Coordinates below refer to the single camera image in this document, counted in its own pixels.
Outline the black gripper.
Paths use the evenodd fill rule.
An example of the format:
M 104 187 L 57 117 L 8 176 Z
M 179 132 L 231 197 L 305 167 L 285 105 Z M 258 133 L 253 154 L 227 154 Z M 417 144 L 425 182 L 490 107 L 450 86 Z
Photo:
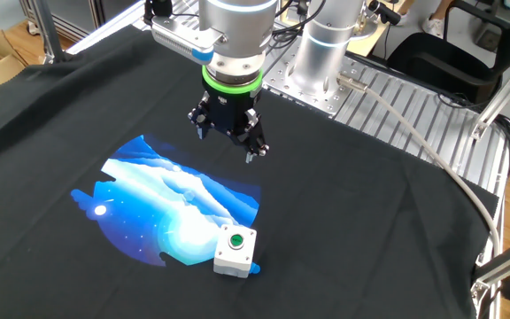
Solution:
M 264 157 L 269 151 L 260 114 L 255 110 L 260 96 L 261 88 L 232 94 L 205 86 L 204 95 L 188 118 L 201 140 L 210 129 L 224 135 L 230 132 L 232 142 L 246 151 L 245 162 L 251 163 L 255 157 Z

